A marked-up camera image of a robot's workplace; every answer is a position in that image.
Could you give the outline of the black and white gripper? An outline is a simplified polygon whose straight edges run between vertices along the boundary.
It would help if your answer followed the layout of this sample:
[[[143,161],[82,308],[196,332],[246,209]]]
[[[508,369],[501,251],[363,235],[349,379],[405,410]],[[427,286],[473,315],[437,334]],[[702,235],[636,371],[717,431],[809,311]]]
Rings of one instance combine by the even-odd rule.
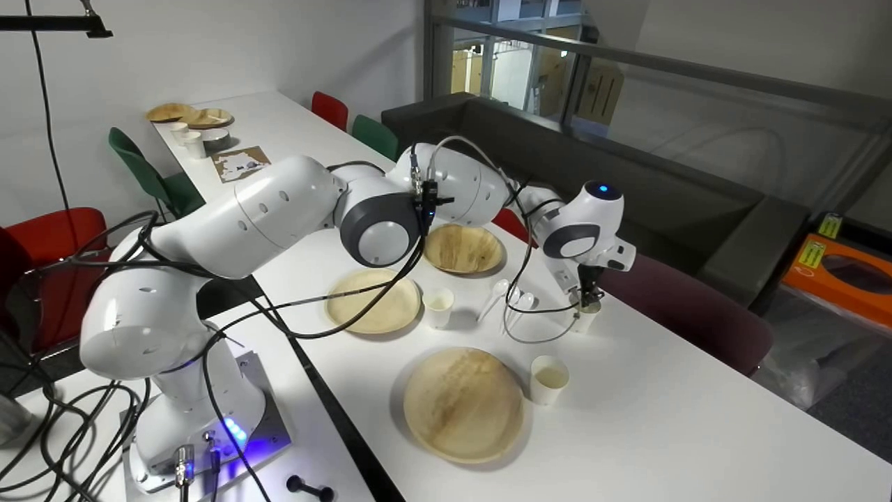
[[[565,267],[565,279],[568,279],[568,302],[575,308],[596,308],[604,297],[600,279],[602,279],[602,267],[596,266],[568,266]]]

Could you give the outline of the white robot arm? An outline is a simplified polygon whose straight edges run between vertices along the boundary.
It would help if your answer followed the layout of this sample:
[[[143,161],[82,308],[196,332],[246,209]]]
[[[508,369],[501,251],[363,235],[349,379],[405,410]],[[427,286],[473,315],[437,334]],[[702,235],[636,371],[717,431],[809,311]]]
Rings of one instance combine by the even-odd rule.
[[[178,454],[236,453],[268,410],[236,357],[211,340],[199,290],[246,279],[299,241],[334,230],[366,267],[411,258],[433,220],[482,226],[510,209],[558,263],[627,270],[636,245],[618,237],[624,195],[588,182],[575,198],[521,187],[466,138],[416,143],[387,171],[327,167],[291,157],[236,182],[186,219],[132,233],[112,258],[82,320],[82,364],[108,379],[154,379],[160,398],[136,422],[133,449],[154,474]]]

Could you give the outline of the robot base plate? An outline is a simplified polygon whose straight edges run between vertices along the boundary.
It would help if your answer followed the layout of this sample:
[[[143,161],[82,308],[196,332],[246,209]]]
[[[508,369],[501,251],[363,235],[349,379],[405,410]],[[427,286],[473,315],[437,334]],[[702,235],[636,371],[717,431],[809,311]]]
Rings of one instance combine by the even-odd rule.
[[[129,479],[140,496],[161,496],[200,479],[200,496],[232,485],[288,443],[256,354],[215,345],[207,357],[154,379],[160,394],[129,449]]]

